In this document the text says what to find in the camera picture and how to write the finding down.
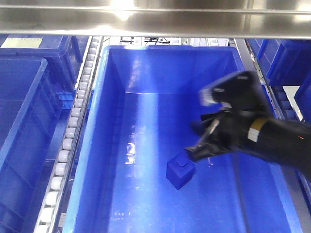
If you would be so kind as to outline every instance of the yellow band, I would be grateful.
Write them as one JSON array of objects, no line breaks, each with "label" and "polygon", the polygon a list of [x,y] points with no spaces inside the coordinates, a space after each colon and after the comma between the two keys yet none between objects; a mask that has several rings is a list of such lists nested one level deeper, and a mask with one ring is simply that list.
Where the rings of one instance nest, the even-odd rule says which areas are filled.
[{"label": "yellow band", "polygon": [[254,130],[260,131],[263,127],[263,125],[267,122],[268,120],[266,118],[260,117],[257,118],[253,124],[251,125],[251,128]]}]

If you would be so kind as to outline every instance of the blue plastic bin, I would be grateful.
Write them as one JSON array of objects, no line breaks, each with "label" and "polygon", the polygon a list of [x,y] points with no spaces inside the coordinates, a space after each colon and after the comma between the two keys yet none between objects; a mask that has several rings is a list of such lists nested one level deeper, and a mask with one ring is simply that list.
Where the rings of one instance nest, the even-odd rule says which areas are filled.
[{"label": "blue plastic bin", "polygon": [[6,38],[43,38],[39,48],[0,48],[0,56],[18,55],[18,56],[38,56],[44,57],[48,61],[50,78],[55,91],[73,91],[74,84],[77,81],[80,65],[82,63],[82,54],[88,37],[64,35],[24,35],[24,34],[0,34],[0,46]]},{"label": "blue plastic bin", "polygon": [[277,165],[227,154],[198,162],[180,190],[166,178],[199,139],[190,122],[220,107],[201,106],[198,90],[241,70],[231,47],[108,47],[63,233],[299,232]]},{"label": "blue plastic bin", "polygon": [[311,71],[311,41],[248,39],[270,86],[301,85]]},{"label": "blue plastic bin", "polygon": [[265,41],[265,39],[248,39],[247,41],[249,45],[251,46],[255,56],[257,57],[258,52],[262,46],[263,41]]},{"label": "blue plastic bin", "polygon": [[19,233],[62,103],[44,58],[0,57],[0,232]]}]

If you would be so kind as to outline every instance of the blue cube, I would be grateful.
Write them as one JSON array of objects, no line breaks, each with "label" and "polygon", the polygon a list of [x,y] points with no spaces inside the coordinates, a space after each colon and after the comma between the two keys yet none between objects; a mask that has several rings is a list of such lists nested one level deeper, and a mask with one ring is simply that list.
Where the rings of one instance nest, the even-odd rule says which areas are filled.
[{"label": "blue cube", "polygon": [[188,159],[186,152],[182,152],[173,157],[166,168],[166,178],[174,185],[176,189],[180,189],[194,174],[194,164]]}]

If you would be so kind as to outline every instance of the metal shelf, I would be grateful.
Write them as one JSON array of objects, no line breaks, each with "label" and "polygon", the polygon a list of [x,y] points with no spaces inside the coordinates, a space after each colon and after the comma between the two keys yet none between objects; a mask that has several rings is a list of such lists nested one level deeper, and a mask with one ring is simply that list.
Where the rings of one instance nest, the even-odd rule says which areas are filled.
[{"label": "metal shelf", "polygon": [[1,33],[311,39],[310,0],[3,0]]}]

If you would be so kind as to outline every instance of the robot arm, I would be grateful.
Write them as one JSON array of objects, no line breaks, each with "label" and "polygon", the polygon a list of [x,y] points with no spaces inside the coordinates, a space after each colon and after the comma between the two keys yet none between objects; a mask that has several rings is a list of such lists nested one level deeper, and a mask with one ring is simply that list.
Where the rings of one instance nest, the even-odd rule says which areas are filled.
[{"label": "robot arm", "polygon": [[292,166],[311,181],[311,126],[273,118],[256,73],[226,76],[202,89],[201,100],[224,108],[193,126],[201,139],[186,148],[192,160],[240,151]]}]

